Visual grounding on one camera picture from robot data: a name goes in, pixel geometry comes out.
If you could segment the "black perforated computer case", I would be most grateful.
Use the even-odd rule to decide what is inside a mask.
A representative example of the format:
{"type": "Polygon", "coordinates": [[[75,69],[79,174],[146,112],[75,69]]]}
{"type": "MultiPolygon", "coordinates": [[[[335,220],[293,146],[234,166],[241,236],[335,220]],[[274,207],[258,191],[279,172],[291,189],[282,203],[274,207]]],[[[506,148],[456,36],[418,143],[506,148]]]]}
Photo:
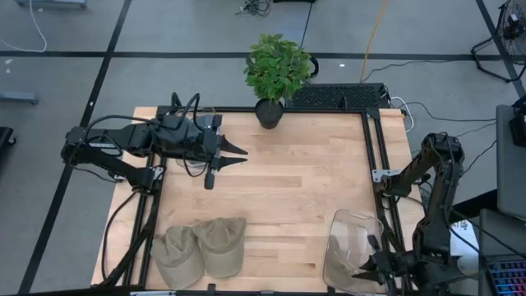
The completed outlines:
{"type": "Polygon", "coordinates": [[[383,83],[310,84],[296,92],[290,105],[319,109],[388,108],[390,94],[383,83]]]}

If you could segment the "grey furniture base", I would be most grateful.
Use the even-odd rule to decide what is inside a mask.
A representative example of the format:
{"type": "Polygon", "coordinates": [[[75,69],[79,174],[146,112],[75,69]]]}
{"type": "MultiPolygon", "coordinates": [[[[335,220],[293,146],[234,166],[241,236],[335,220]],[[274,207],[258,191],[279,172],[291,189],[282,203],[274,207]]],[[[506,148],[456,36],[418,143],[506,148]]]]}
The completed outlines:
{"type": "Polygon", "coordinates": [[[80,8],[87,7],[87,0],[13,0],[20,7],[26,5],[68,5],[78,6],[80,8]]]}
{"type": "Polygon", "coordinates": [[[17,103],[27,103],[36,105],[39,100],[34,93],[13,92],[0,90],[0,101],[10,101],[17,103]]]}

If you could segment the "black floor fan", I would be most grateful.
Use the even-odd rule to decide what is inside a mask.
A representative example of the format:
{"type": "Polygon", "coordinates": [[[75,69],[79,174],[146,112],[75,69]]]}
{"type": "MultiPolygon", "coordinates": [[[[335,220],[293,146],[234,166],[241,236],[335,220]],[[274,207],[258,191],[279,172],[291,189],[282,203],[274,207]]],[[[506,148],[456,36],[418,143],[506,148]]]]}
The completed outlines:
{"type": "Polygon", "coordinates": [[[471,54],[478,70],[506,83],[519,80],[526,72],[526,0],[505,0],[499,6],[499,16],[495,31],[490,38],[475,44],[471,48],[471,54]],[[501,76],[495,72],[488,71],[482,66],[478,52],[496,41],[503,47],[503,56],[509,58],[513,64],[523,66],[516,78],[501,76]]]}

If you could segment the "clear plastic bin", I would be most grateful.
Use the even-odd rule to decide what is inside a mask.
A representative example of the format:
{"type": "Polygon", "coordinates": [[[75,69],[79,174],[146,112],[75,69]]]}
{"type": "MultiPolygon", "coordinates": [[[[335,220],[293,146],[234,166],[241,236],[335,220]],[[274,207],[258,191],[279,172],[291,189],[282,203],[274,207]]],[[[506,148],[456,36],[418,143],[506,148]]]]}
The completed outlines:
{"type": "MultiPolygon", "coordinates": [[[[216,115],[216,109],[215,107],[198,107],[196,115],[216,115]]],[[[192,175],[197,175],[201,170],[206,168],[206,163],[199,160],[176,160],[176,164],[183,169],[186,165],[192,175]]]]}
{"type": "MultiPolygon", "coordinates": [[[[367,241],[367,236],[375,235],[377,241],[380,241],[382,233],[383,224],[377,218],[346,209],[340,209],[335,212],[330,224],[325,250],[328,246],[329,236],[335,236],[339,240],[341,247],[358,247],[361,252],[367,252],[370,256],[373,254],[373,250],[367,241]]],[[[385,293],[382,285],[369,280],[364,280],[364,283],[359,285],[357,290],[337,290],[356,296],[373,296],[375,294],[385,293]]]]}

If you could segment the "green plant in black pot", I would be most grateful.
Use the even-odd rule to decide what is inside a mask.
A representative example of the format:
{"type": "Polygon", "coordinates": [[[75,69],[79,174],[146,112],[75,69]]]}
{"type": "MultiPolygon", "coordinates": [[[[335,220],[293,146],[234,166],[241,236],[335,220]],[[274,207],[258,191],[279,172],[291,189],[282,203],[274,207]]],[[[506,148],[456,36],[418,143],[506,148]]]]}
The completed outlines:
{"type": "Polygon", "coordinates": [[[314,70],[310,54],[281,34],[262,34],[250,47],[245,82],[257,97],[256,118],[265,129],[274,129],[284,115],[286,102],[310,82],[314,70]]]}

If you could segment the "white paper bag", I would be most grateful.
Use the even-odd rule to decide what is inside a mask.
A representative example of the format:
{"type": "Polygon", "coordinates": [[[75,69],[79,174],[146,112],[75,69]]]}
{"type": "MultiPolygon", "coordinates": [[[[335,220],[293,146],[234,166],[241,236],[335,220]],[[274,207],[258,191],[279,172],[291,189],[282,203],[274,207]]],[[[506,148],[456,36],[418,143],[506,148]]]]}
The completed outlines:
{"type": "Polygon", "coordinates": [[[450,226],[450,253],[464,262],[478,262],[478,241],[469,220],[461,220],[450,226]]]}

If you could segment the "backlit colourful keyboard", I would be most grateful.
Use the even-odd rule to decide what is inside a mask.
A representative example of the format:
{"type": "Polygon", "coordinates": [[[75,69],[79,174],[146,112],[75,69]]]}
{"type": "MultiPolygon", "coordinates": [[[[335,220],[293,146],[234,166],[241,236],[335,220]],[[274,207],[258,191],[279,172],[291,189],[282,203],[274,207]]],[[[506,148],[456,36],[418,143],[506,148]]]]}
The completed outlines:
{"type": "Polygon", "coordinates": [[[526,296],[526,259],[516,255],[489,256],[485,271],[493,296],[526,296]]]}

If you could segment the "grey desk panel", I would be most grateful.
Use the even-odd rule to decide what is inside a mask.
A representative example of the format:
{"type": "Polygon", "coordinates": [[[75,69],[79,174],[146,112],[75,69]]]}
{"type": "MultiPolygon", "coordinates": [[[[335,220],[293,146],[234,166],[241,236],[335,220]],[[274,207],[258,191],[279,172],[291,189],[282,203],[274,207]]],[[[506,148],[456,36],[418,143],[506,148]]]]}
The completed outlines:
{"type": "Polygon", "coordinates": [[[496,107],[497,206],[507,215],[526,220],[526,147],[513,142],[513,118],[512,107],[496,107]]]}

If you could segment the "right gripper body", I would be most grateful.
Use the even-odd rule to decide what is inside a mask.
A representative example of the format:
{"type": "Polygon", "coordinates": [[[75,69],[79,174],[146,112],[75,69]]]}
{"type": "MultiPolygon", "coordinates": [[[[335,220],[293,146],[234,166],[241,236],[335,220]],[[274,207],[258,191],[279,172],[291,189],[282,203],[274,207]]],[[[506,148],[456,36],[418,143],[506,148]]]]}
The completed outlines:
{"type": "Polygon", "coordinates": [[[417,261],[420,259],[420,246],[417,244],[411,251],[390,252],[382,250],[375,235],[368,235],[367,241],[373,250],[373,254],[382,254],[383,266],[379,270],[384,277],[386,293],[396,295],[396,277],[409,277],[413,273],[417,261]]]}

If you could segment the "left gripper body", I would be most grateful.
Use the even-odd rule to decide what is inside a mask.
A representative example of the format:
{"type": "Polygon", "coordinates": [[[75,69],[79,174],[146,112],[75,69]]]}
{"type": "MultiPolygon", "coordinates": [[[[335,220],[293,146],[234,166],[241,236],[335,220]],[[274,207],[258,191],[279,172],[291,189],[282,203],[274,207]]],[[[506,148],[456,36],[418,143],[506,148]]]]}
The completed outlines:
{"type": "Polygon", "coordinates": [[[199,177],[205,174],[205,189],[213,189],[215,183],[215,170],[219,170],[219,146],[222,136],[218,129],[222,124],[223,116],[209,114],[189,118],[184,114],[172,114],[166,119],[166,132],[168,147],[166,157],[182,160],[187,174],[199,177]],[[192,174],[187,161],[201,162],[205,165],[202,172],[192,174]]]}

